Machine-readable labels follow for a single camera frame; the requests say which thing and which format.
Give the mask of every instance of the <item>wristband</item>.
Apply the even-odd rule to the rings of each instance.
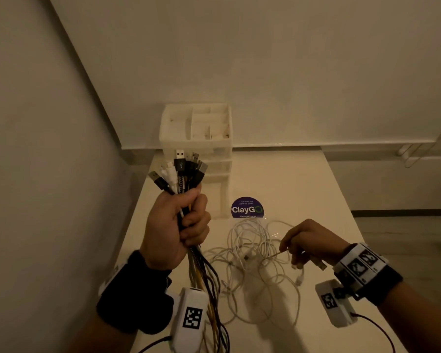
[[[388,266],[382,255],[372,251],[365,243],[352,244],[347,254],[333,267],[335,276],[356,299],[365,297],[379,306],[402,276]]]
[[[161,332],[170,323],[173,311],[173,299],[165,294],[171,284],[170,272],[150,269],[141,253],[134,251],[102,285],[96,312],[123,333],[137,329],[147,334]]]

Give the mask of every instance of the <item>tangled white cable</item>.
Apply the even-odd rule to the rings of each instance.
[[[266,227],[264,227],[259,219],[247,218],[239,221],[229,231],[227,248],[216,247],[203,252],[204,256],[210,263],[223,262],[227,264],[227,282],[224,280],[221,281],[224,286],[221,290],[221,297],[226,297],[227,304],[233,317],[227,322],[224,322],[224,324],[232,322],[235,318],[251,324],[259,324],[266,320],[270,320],[275,326],[284,329],[271,320],[274,306],[271,287],[273,285],[278,285],[283,281],[290,282],[297,292],[297,310],[291,327],[293,328],[297,323],[299,318],[300,293],[296,283],[302,282],[304,270],[301,270],[299,279],[296,280],[296,282],[286,275],[282,265],[287,265],[291,258],[289,253],[287,253],[287,259],[281,259],[279,257],[280,255],[277,255],[279,254],[279,249],[277,249],[275,243],[279,246],[281,240],[270,235],[268,228],[272,223],[283,223],[284,225],[293,227],[280,220],[270,221]],[[265,272],[266,268],[270,265],[274,266],[276,274],[268,276]],[[239,315],[237,298],[235,296],[239,289],[249,289],[248,287],[245,287],[245,279],[249,279],[249,277],[259,279],[262,283],[260,290],[255,292],[254,295],[251,295],[250,299],[252,302],[250,303],[257,304],[257,301],[265,291],[268,294],[270,302],[269,309],[265,309],[261,305],[258,305],[259,309],[264,313],[264,318],[256,321],[249,320]]]

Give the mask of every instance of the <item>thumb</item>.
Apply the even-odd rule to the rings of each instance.
[[[200,194],[200,190],[192,188],[186,193],[176,194],[171,197],[174,214],[177,214],[180,209],[192,204]]]

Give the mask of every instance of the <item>white table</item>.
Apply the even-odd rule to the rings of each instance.
[[[157,152],[152,169],[157,169],[162,159]],[[152,180],[147,179],[127,230],[118,262],[124,261],[130,253],[141,245],[148,212],[160,190]],[[254,197],[264,206],[265,217],[298,224],[312,218],[334,231],[350,243],[363,240],[361,233],[341,194],[333,173],[320,150],[312,151],[235,151],[230,183],[230,202],[243,196]],[[227,232],[232,220],[212,220],[211,232],[202,245],[203,249],[216,246],[225,247]],[[280,225],[278,231],[287,231]],[[289,265],[286,274],[293,280],[298,275]],[[179,275],[171,275],[173,283],[170,291],[179,292],[190,286],[188,260],[175,269]],[[315,284],[334,278],[329,267],[322,272],[312,263],[305,266],[305,280],[300,286],[300,313],[295,329],[283,331],[264,323],[252,325],[235,320],[227,326],[232,352],[391,352],[387,338],[375,326],[359,319],[346,328],[335,328],[330,323],[325,310],[315,292]],[[276,290],[274,302],[275,319],[284,327],[292,322],[297,307],[297,294],[290,284],[281,284]],[[388,326],[377,308],[366,300],[351,300],[357,313],[375,320],[392,338],[398,352],[405,352],[395,333]],[[231,317],[230,311],[220,307],[221,317]],[[138,352],[154,340],[168,335],[164,332],[149,336],[138,333],[131,352]],[[162,343],[150,352],[168,352],[168,344]]]

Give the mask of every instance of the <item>baseboard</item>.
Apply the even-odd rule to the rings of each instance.
[[[380,216],[441,216],[441,209],[352,210],[354,218]]]

